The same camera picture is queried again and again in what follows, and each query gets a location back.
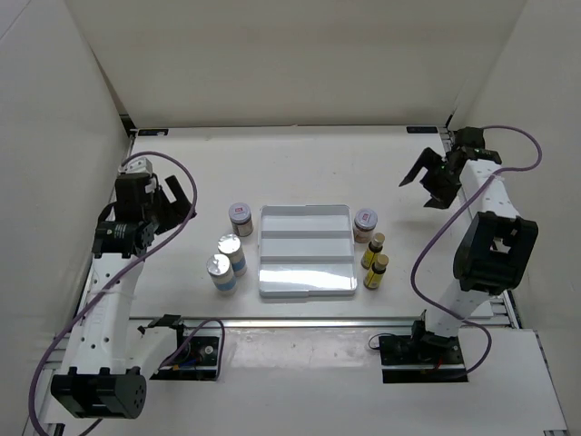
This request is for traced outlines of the yellow sauce bottle back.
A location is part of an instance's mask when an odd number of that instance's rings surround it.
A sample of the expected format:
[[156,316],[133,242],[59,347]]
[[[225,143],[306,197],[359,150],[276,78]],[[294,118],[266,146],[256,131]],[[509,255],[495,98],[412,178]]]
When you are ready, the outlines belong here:
[[374,233],[369,240],[367,249],[361,258],[361,265],[364,269],[369,269],[375,262],[375,259],[381,254],[383,244],[385,242],[385,235],[383,233]]

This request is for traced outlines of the yellow sauce bottle front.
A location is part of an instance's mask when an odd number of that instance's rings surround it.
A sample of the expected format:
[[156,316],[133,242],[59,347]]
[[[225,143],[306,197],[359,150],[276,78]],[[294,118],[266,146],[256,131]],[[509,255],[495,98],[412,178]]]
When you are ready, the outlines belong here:
[[385,254],[379,254],[372,262],[365,276],[363,281],[364,286],[369,290],[378,289],[388,265],[389,257]]

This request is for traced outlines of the silver-lidded shaker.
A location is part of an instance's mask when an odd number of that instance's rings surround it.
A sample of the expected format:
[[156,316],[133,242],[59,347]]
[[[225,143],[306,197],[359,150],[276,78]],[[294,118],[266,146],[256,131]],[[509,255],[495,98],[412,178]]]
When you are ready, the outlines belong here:
[[237,278],[232,269],[231,261],[226,255],[220,253],[212,255],[206,263],[206,269],[220,294],[235,293]]
[[247,263],[242,248],[241,239],[234,233],[224,234],[217,243],[220,254],[225,255],[231,262],[236,277],[243,276],[247,271]]

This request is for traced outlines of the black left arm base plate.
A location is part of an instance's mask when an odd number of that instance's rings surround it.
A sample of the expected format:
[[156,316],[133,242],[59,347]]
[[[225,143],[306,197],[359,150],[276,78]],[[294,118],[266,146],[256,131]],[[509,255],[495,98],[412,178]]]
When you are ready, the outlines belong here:
[[216,382],[222,372],[225,328],[218,322],[195,329],[196,334],[188,340],[193,329],[178,330],[178,345],[187,346],[172,361],[152,377],[152,381],[169,382]]

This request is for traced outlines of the yellow sauce bottle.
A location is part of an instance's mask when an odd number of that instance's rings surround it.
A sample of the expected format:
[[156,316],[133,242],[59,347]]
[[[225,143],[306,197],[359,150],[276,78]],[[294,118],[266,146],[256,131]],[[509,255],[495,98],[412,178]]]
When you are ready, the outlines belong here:
[[381,254],[383,244],[385,242],[385,235],[383,233],[374,233],[369,240],[367,249],[361,258],[361,265],[364,269],[369,269],[375,262],[375,259]]
[[369,290],[378,289],[388,265],[389,257],[385,254],[379,254],[372,262],[365,276],[363,281],[364,286]]

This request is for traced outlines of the silver-lidded shaker front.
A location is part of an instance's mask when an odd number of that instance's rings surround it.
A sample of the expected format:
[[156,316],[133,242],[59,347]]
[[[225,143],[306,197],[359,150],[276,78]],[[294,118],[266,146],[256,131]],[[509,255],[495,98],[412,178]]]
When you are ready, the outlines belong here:
[[232,269],[231,261],[226,255],[220,253],[212,255],[206,263],[206,269],[220,294],[235,293],[237,278]]

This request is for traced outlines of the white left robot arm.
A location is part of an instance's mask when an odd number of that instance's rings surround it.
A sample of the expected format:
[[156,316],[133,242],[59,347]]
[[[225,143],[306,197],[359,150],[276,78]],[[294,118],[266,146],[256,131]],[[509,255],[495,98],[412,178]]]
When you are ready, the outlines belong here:
[[102,213],[94,233],[94,274],[75,325],[78,346],[63,374],[53,377],[52,396],[75,418],[136,419],[143,411],[148,380],[166,359],[180,363],[190,341],[178,331],[179,316],[165,315],[128,330],[144,257],[155,252],[155,236],[192,217],[192,204],[175,176],[159,183],[153,173],[122,173],[116,180],[114,213]]

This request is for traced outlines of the red-lidded jar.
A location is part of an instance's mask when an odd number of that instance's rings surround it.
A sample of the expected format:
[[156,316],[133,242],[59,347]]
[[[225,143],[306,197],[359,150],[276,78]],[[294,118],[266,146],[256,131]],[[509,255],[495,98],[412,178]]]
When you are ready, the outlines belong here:
[[253,232],[251,208],[246,203],[234,203],[230,206],[228,215],[233,232],[239,237],[246,237]]
[[353,219],[353,235],[356,243],[368,243],[378,223],[377,213],[369,208],[359,209]]

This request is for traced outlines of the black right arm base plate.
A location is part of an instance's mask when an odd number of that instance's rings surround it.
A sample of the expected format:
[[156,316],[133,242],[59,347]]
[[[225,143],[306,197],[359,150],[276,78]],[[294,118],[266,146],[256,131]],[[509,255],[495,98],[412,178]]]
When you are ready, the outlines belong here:
[[413,342],[410,335],[379,333],[368,340],[379,353],[384,384],[431,384],[468,382],[467,368],[459,341],[442,348]]

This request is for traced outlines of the silver-lidded shaker back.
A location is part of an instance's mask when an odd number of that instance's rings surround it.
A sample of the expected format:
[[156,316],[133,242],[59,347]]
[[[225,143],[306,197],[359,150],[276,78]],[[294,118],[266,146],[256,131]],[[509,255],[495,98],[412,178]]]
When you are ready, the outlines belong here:
[[241,239],[234,233],[224,234],[217,243],[220,254],[225,255],[231,262],[236,277],[243,276],[247,271],[247,263],[242,248]]

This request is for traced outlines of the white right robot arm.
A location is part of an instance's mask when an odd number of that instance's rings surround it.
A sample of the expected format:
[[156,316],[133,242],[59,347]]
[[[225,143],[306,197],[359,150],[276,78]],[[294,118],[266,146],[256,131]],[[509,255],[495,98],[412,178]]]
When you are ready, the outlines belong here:
[[430,148],[420,154],[402,184],[419,178],[429,192],[426,207],[445,210],[459,193],[465,202],[451,216],[472,220],[453,258],[453,280],[439,301],[428,304],[414,322],[408,352],[427,363],[448,349],[459,328],[484,302],[520,284],[538,236],[537,223],[522,217],[501,178],[507,172],[498,152],[486,148],[484,127],[464,127],[453,134],[444,155]]

